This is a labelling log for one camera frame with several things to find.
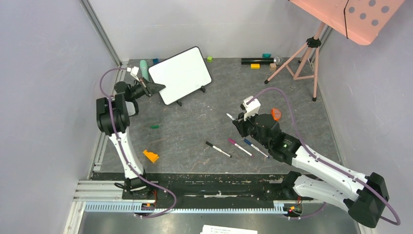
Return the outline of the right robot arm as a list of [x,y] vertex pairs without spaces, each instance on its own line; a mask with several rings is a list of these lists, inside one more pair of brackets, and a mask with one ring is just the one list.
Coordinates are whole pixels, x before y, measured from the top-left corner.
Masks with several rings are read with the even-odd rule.
[[375,228],[383,218],[389,193],[381,175],[374,172],[365,175],[318,154],[299,139],[282,132],[270,114],[247,118],[239,114],[232,123],[242,137],[250,136],[267,149],[271,158],[320,179],[317,182],[301,173],[289,172],[281,186],[284,197],[321,200],[341,208],[353,220],[369,228]]

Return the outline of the white whiteboard black frame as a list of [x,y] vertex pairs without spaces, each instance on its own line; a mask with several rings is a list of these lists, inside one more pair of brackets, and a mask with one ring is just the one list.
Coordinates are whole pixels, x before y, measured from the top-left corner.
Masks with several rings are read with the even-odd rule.
[[159,92],[165,105],[175,103],[212,82],[198,46],[149,67],[148,73],[153,82],[165,85]]

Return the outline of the green whiteboard marker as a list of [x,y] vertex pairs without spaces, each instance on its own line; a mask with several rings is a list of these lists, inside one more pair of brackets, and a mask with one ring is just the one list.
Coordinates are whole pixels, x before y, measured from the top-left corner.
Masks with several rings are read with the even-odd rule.
[[236,120],[236,118],[234,118],[232,115],[230,115],[229,113],[226,113],[226,115],[232,120],[232,121],[234,121],[234,120]]

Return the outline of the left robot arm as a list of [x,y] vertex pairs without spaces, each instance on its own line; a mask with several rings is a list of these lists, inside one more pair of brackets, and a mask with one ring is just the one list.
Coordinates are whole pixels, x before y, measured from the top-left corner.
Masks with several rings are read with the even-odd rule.
[[150,197],[155,189],[166,191],[166,188],[147,180],[145,169],[130,139],[130,117],[139,113],[138,98],[145,95],[146,91],[155,92],[163,88],[164,85],[150,82],[145,85],[135,80],[134,85],[131,85],[120,81],[114,86],[114,96],[96,100],[97,126],[109,137],[123,165],[125,182],[123,185],[116,183],[115,186],[143,199]]

